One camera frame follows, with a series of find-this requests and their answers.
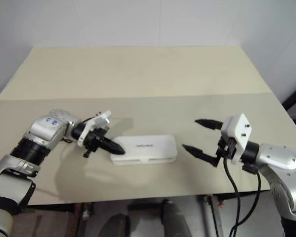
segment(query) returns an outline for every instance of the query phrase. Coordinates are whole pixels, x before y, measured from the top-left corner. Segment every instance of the white wall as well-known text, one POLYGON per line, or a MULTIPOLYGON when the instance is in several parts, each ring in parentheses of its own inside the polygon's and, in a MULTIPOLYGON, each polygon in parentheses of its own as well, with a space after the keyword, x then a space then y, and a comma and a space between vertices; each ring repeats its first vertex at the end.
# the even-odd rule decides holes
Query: white wall
POLYGON ((283 101, 296 0, 0 0, 0 91, 31 47, 241 45, 283 101))

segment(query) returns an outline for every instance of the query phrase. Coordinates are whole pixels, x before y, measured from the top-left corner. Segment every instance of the floor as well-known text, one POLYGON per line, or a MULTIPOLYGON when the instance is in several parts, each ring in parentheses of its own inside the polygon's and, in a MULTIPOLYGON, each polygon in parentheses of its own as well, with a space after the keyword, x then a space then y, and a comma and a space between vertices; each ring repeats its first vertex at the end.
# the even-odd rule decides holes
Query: floor
POLYGON ((14 216, 12 237, 65 237, 72 214, 26 209, 14 216))
MULTIPOLYGON (((147 203, 161 203, 164 198, 121 200, 94 203, 94 215, 85 223, 84 237, 96 237, 104 223, 118 213, 128 214, 131 219, 131 237, 162 237, 158 205, 147 208, 147 203)), ((184 215, 194 237, 215 237, 211 208, 202 196, 168 197, 184 215)), ((254 195, 241 198, 241 217, 250 209, 254 195)), ((219 209, 224 236, 234 224, 236 200, 223 202, 219 209)), ((14 217, 12 237, 66 237, 73 215, 65 212, 27 209, 14 217)), ((261 193, 256 210, 250 219, 239 227, 238 237, 281 237, 283 231, 273 197, 269 191, 261 193)))
MULTIPOLYGON (((107 201, 94 204, 94 215, 90 217, 85 229, 85 237, 96 237, 104 223, 118 213, 128 214, 131 219, 131 237, 162 237, 163 226, 160 222, 159 209, 127 210, 128 205, 141 203, 160 203, 164 198, 143 200, 107 201)), ((210 206, 196 196, 169 197, 184 215, 194 237, 215 237, 215 229, 210 206)), ((241 198, 243 217, 250 209, 254 195, 241 198)), ((236 215, 236 200, 223 203, 220 208, 224 236, 234 224, 236 215)), ((242 237, 281 237, 283 235, 280 217, 277 213, 270 192, 263 192, 251 218, 237 232, 242 237)))

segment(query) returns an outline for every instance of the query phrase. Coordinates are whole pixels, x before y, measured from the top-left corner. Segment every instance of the table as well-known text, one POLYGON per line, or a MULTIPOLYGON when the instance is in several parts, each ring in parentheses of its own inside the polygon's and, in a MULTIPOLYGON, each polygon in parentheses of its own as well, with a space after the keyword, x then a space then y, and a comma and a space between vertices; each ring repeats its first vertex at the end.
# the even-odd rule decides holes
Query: table
MULTIPOLYGON (((76 144, 60 143, 34 179, 30 205, 233 192, 222 162, 213 168, 181 147, 215 153, 219 132, 196 119, 244 112, 250 140, 296 150, 294 123, 239 47, 33 49, 0 95, 0 159, 55 108, 82 119, 110 109, 109 138, 172 134, 177 160, 114 166, 101 149, 86 159, 76 144)), ((241 165, 230 171, 239 191, 257 188, 241 165)))

